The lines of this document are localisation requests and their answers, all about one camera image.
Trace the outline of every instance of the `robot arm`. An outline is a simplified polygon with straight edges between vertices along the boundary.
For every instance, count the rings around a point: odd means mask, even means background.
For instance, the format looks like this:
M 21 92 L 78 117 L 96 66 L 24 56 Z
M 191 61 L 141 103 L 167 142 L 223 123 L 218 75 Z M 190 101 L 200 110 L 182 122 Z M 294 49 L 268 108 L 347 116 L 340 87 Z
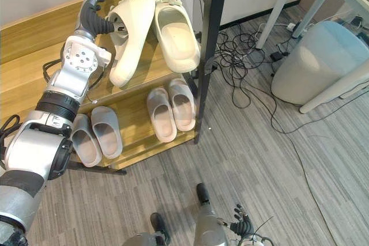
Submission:
M 98 2 L 85 0 L 74 34 L 66 40 L 62 68 L 49 80 L 36 109 L 28 114 L 5 151 L 6 172 L 0 177 L 0 245 L 28 245 L 31 227 L 48 180 L 61 176 L 69 161 L 73 120 L 98 66 L 111 54 L 94 44 L 114 24 L 100 18 Z

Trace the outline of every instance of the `black baseboard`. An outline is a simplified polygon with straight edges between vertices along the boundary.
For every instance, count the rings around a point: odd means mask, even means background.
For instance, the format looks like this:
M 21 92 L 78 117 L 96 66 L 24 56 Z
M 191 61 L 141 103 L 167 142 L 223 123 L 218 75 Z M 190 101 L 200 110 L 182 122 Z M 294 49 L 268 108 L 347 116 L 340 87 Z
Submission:
M 283 6 L 283 9 L 289 8 L 289 7 L 292 7 L 292 6 L 296 6 L 299 3 L 300 3 L 300 0 L 296 0 L 296 1 L 292 1 L 290 3 L 286 3 Z M 243 22 L 246 22 L 246 21 L 249 21 L 249 20 L 253 20 L 255 18 L 258 18 L 258 17 L 265 16 L 266 14 L 270 14 L 272 12 L 272 10 L 273 10 L 273 8 L 272 9 L 265 10 L 265 11 L 262 11 L 262 12 L 259 12 L 259 13 L 256 13 L 256 14 L 252 14 L 252 15 L 247 16 L 247 17 L 240 18 L 239 20 L 234 20 L 234 21 L 231 21 L 229 23 L 223 24 L 223 25 L 221 25 L 219 27 L 219 30 L 227 29 L 228 27 L 230 27 L 232 25 L 235 25 L 235 24 L 238 24 L 238 23 L 243 23 Z

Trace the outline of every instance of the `white slipper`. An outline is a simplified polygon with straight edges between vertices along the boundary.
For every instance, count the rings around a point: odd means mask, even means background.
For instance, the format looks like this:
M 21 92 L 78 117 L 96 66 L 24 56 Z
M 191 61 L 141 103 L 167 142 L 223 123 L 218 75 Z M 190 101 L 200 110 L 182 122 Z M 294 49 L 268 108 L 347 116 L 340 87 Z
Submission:
M 147 106 L 157 139 L 171 142 L 177 136 L 168 93 L 163 88 L 153 89 L 147 98 Z
M 108 107 L 96 107 L 91 112 L 92 130 L 107 158 L 116 158 L 123 151 L 121 130 L 115 112 Z
M 85 166 L 92 167 L 101 161 L 103 155 L 88 116 L 82 113 L 77 114 L 70 137 L 74 150 Z
M 180 78 L 169 83 L 169 96 L 171 99 L 175 124 L 179 131 L 190 131 L 195 127 L 194 96 L 186 81 Z
M 154 31 L 168 67 L 177 73 L 196 69 L 200 50 L 180 0 L 155 0 Z
M 110 33 L 115 46 L 115 59 L 110 71 L 110 81 L 118 87 L 132 78 L 146 40 L 155 11 L 155 0 L 121 0 L 108 19 L 124 23 L 128 35 Z

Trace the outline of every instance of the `gray slipper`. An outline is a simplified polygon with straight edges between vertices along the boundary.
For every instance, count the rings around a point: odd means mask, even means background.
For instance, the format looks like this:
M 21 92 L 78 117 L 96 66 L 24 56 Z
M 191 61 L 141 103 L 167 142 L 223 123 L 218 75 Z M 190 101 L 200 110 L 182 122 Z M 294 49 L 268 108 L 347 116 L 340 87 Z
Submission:
M 192 130 L 195 127 L 195 103 L 186 81 L 180 78 L 173 79 L 168 91 L 178 130 L 183 132 Z
M 92 130 L 107 158 L 116 158 L 123 151 L 121 130 L 115 112 L 108 107 L 96 107 L 91 112 Z
M 161 142 L 173 141 L 177 136 L 177 128 L 167 91 L 163 88 L 151 90 L 147 106 L 157 139 Z
M 88 116 L 82 113 L 77 114 L 73 122 L 71 141 L 85 166 L 92 167 L 101 161 L 103 155 Z

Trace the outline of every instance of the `shoe rack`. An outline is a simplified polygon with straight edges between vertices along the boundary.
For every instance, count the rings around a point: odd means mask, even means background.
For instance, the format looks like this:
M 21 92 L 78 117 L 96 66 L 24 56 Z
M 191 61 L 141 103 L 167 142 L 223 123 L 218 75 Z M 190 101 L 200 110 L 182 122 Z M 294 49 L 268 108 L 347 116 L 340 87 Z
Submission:
M 59 52 L 66 38 L 73 33 L 78 11 L 83 0 L 76 0 L 51 10 L 26 18 L 1 30 L 1 123 L 12 114 L 19 114 L 24 120 L 36 104 L 46 87 L 42 65 L 59 58 Z M 106 0 L 101 6 L 101 16 L 108 13 L 111 5 L 120 0 Z M 123 139 L 123 153 L 112 160 L 103 157 L 98 166 L 86 168 L 80 164 L 76 154 L 71 156 L 71 169 L 99 172 L 120 172 L 121 169 L 142 161 L 183 142 L 198 141 L 201 120 L 204 115 L 206 93 L 209 85 L 209 60 L 214 54 L 219 29 L 223 0 L 205 1 L 202 33 L 201 61 L 198 68 L 198 87 L 189 74 L 184 77 L 197 98 L 197 125 L 194 130 L 178 132 L 170 143 L 160 142 L 155 134 L 146 107 L 146 97 L 152 88 L 166 86 L 171 79 L 180 77 L 166 65 L 161 48 L 152 30 L 146 38 L 141 58 L 133 78 L 122 87 L 114 87 L 109 81 L 108 69 L 97 87 L 88 92 L 80 113 L 90 113 L 97 106 L 111 107 L 117 114 Z M 97 45 L 115 55 L 109 35 L 96 39 Z

